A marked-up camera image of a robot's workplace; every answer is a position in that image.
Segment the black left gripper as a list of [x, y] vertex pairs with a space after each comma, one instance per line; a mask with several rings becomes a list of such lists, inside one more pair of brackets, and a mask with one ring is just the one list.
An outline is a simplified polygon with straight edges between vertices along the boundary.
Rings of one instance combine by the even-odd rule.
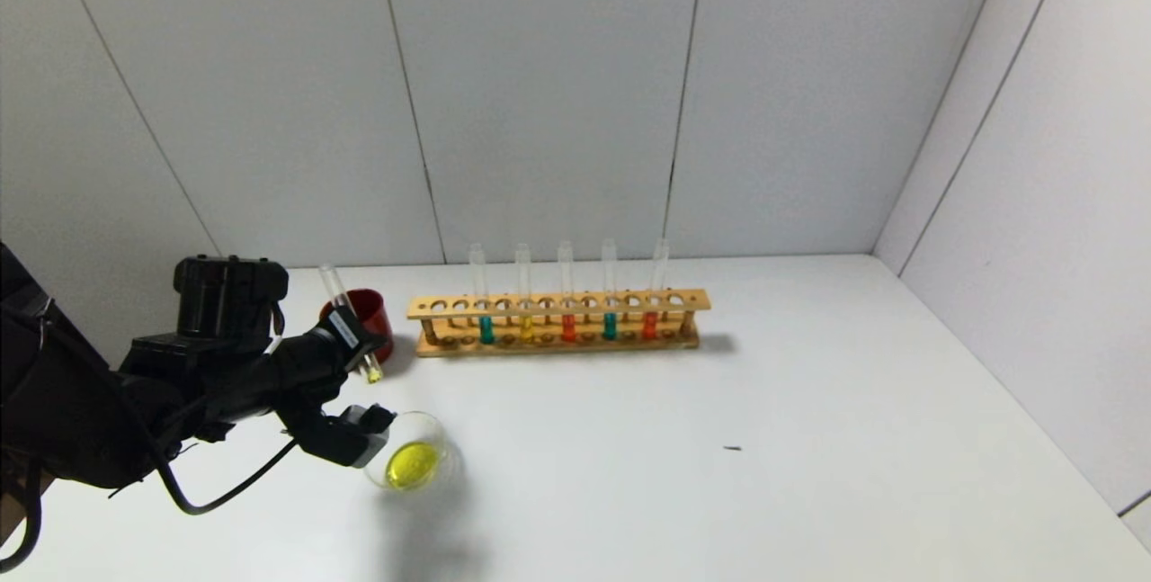
[[272, 352], [272, 366], [283, 389], [341, 386], [363, 358], [387, 349], [389, 337], [371, 332], [348, 307], [331, 307], [308, 332], [281, 340]]

